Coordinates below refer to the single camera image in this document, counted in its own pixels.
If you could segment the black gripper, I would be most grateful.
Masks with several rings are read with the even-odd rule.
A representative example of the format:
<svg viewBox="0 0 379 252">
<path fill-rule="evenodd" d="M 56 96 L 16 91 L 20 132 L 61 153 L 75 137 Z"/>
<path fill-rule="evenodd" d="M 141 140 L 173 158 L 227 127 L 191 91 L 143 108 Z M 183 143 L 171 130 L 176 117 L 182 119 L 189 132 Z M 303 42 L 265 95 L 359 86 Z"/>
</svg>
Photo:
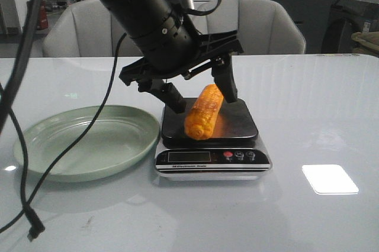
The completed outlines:
<svg viewBox="0 0 379 252">
<path fill-rule="evenodd" d="M 173 112 L 180 114 L 185 111 L 186 101 L 171 82 L 162 79 L 170 79 L 178 75 L 186 79 L 206 70 L 201 67 L 193 74 L 189 72 L 193 67 L 207 61 L 214 60 L 211 68 L 214 83 L 223 94 L 227 103 L 237 101 L 237 88 L 233 76 L 231 53 L 243 53 L 242 45 L 238 39 L 236 30 L 225 33 L 200 35 L 200 45 L 194 58 L 180 63 L 172 70 L 159 70 L 146 57 L 138 59 L 134 63 L 122 68 L 119 78 L 128 86 L 137 81 L 138 91 L 147 92 L 162 101 Z"/>
</svg>

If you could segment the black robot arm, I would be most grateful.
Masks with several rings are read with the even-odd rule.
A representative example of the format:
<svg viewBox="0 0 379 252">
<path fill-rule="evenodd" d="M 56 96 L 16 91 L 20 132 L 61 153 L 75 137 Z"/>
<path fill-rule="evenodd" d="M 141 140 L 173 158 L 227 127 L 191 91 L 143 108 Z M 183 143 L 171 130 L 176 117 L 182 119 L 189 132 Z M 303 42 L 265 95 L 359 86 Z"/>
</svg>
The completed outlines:
<svg viewBox="0 0 379 252">
<path fill-rule="evenodd" d="M 100 0 L 142 52 L 138 61 L 122 68 L 120 79 L 137 82 L 140 92 L 160 99 L 182 113 L 186 101 L 170 78 L 190 79 L 207 69 L 228 103 L 237 101 L 231 55 L 242 51 L 236 31 L 201 34 L 191 16 L 201 11 L 182 0 Z"/>
</svg>

